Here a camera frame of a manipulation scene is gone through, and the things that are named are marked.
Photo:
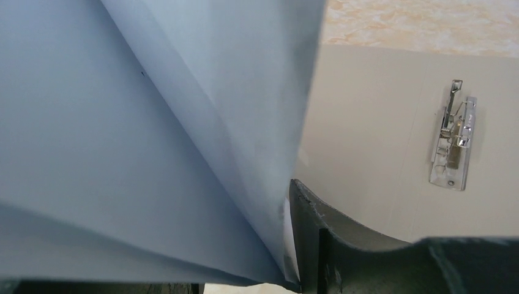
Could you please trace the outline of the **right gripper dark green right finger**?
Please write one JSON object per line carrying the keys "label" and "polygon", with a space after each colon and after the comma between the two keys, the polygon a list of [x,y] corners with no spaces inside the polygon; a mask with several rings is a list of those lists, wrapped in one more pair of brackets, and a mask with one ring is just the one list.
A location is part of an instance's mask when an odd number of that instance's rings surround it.
{"label": "right gripper dark green right finger", "polygon": [[372,230],[293,179],[289,203],[302,293],[517,293],[518,238]]}

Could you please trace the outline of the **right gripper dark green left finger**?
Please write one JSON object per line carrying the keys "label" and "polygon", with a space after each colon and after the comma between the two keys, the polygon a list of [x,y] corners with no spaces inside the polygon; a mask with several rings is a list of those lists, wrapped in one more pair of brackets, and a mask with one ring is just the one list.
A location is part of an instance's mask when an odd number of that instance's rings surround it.
{"label": "right gripper dark green left finger", "polygon": [[1,293],[20,294],[176,294],[203,293],[204,284],[44,282],[1,279]]}

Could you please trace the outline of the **white paper sheets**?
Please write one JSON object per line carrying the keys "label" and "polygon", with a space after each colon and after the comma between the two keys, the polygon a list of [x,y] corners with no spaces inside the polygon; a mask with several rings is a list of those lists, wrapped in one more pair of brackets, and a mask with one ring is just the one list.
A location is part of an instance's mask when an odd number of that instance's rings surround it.
{"label": "white paper sheets", "polygon": [[324,1],[2,1],[1,279],[299,288]]}

